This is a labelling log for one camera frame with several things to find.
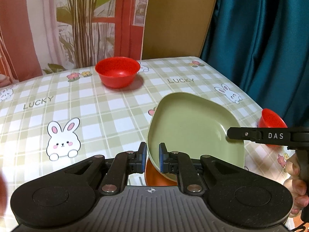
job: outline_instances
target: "orange bowl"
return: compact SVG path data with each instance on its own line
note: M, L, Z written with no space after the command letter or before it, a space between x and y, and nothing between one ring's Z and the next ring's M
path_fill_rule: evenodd
M144 178L147 186L161 187L161 186L177 186L177 182L171 181L160 174L153 166L150 159L147 159Z
M287 125L284 123L282 118L278 114L276 114L274 111L270 109L263 109L262 110L262 116L259 121L258 127L268 127L268 128L287 128ZM267 145L272 148L276 148L278 146L276 145Z
M101 60L95 65L95 71L104 85L119 89L133 82L140 67L136 60L118 56Z

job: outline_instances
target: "green square dish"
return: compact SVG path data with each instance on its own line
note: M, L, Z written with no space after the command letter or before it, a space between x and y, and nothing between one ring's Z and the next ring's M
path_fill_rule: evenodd
M147 149L150 161L160 171L159 144L167 150L187 153L192 159L208 154L244 168L244 142L230 140L227 130L240 127L223 106L186 92L163 97L150 122ZM176 181L173 174L163 174Z

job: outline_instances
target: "checkered tablecloth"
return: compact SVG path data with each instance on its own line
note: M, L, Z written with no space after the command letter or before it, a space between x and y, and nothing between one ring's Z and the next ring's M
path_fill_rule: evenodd
M137 150L140 142L146 140L149 110L171 92L185 91L209 99L232 112L241 126L257 126L262 109L199 58L140 63L135 81L122 90L104 87L94 67L45 75L13 88L2 88L0 166L7 181L8 203L13 191L27 181L96 154L112 158L122 151ZM222 84L238 94L237 101L220 92L225 92ZM51 161L46 151L51 138L48 123L55 121L63 130L72 118L80 121L77 129L76 125L72 129L80 141L78 155ZM50 145L55 146L56 142L51 141ZM274 150L245 142L245 165L254 173L283 183L287 177L285 161L291 153L286 148ZM144 185L143 175L130 176L129 184ZM16 225L8 207L1 227L10 231Z

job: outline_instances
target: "curtain fold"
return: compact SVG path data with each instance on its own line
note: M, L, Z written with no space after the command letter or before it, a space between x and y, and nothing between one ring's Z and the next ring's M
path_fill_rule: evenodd
M309 0L217 0L201 58L288 126L309 126Z

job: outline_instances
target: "red bowl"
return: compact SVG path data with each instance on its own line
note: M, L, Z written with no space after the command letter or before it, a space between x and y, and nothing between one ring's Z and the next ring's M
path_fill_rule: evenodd
M102 83L115 89L131 84L140 68L137 61L128 57L110 57L95 65Z
M262 116L259 121L258 127L273 127L273 128L287 128L282 118L270 109L263 109ZM270 148L277 148L276 145L267 145Z

